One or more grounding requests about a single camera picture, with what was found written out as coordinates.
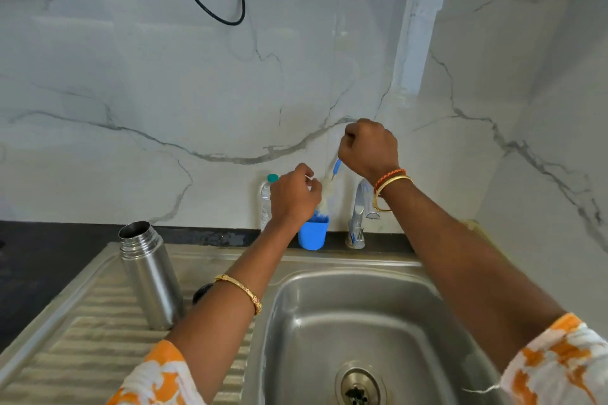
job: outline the blue brush handle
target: blue brush handle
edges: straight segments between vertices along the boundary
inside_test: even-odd
[[[342,164],[342,161],[340,159],[337,160],[336,165],[334,165],[334,175],[338,172],[338,169],[340,168],[340,165]]]

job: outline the blue plastic container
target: blue plastic container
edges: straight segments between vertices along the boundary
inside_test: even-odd
[[[314,214],[298,232],[300,247],[306,250],[318,250],[325,243],[327,228],[330,226],[329,216]]]

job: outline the ribbed drainboard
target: ribbed drainboard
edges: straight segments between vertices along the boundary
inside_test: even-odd
[[[184,287],[189,305],[196,288]],[[167,335],[148,328],[119,263],[95,279],[67,319],[71,323],[63,333],[56,333],[0,392],[0,405],[103,404]],[[253,329],[252,322],[214,404],[240,401]]]

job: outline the hand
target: hand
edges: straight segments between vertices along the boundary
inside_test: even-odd
[[[321,202],[321,183],[316,178],[310,179],[313,175],[308,165],[299,164],[270,185],[271,221],[300,229],[313,216]]]
[[[397,139],[382,124],[369,119],[359,119],[346,126],[338,157],[372,186],[399,168]]]

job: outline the wall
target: wall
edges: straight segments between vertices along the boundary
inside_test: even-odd
[[[608,334],[608,6],[573,0],[477,214],[515,263]]]
[[[322,176],[359,117],[470,218],[568,2],[445,0],[404,109],[386,91],[406,0],[247,0],[236,28],[192,0],[0,0],[0,218],[256,227],[264,176]],[[337,180],[344,230],[359,179]],[[400,231],[390,214],[365,227]]]

